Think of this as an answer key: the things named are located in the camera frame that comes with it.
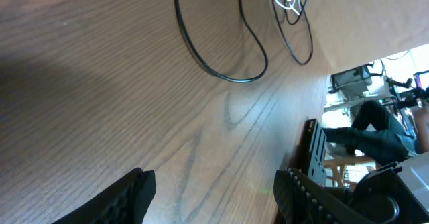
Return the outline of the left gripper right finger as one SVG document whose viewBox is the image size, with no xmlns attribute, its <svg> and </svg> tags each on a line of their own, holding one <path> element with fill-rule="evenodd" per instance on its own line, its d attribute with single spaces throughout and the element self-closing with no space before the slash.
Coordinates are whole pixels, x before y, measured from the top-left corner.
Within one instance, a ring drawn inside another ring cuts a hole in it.
<svg viewBox="0 0 429 224">
<path fill-rule="evenodd" d="M 286 223 L 365 224 L 372 222 L 296 168 L 276 172 L 273 195 Z"/>
</svg>

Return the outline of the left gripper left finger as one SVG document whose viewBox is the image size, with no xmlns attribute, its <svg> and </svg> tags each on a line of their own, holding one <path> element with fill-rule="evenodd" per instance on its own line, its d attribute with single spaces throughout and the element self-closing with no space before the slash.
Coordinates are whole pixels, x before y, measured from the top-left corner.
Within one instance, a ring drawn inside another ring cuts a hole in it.
<svg viewBox="0 0 429 224">
<path fill-rule="evenodd" d="M 141 224 L 155 194 L 155 172 L 134 168 L 97 196 L 56 222 L 60 224 Z"/>
</svg>

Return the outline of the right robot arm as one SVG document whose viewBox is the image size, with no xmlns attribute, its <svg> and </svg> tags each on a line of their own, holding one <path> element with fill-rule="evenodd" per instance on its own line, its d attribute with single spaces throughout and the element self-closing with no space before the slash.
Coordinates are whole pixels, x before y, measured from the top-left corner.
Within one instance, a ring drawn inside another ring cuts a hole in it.
<svg viewBox="0 0 429 224">
<path fill-rule="evenodd" d="M 427 223 L 428 154 L 383 166 L 354 186 L 326 190 L 374 223 Z"/>
</svg>

